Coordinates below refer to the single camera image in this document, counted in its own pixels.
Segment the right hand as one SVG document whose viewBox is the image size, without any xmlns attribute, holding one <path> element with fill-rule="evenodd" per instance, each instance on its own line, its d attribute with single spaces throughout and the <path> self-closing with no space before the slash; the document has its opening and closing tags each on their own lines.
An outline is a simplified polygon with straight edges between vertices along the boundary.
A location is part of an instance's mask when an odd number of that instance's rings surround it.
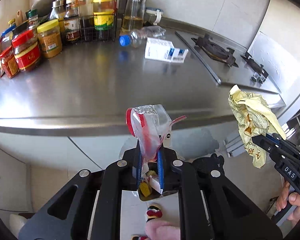
<svg viewBox="0 0 300 240">
<path fill-rule="evenodd" d="M 290 183 L 286 181 L 276 201 L 276 210 L 281 211 L 282 209 L 284 209 L 287 205 L 287 202 L 289 202 L 293 206 L 296 206 L 296 209 L 287 218 L 291 221 L 292 226 L 294 227 L 300 220 L 300 194 L 296 192 L 289 193 L 289 187 Z"/>
</svg>

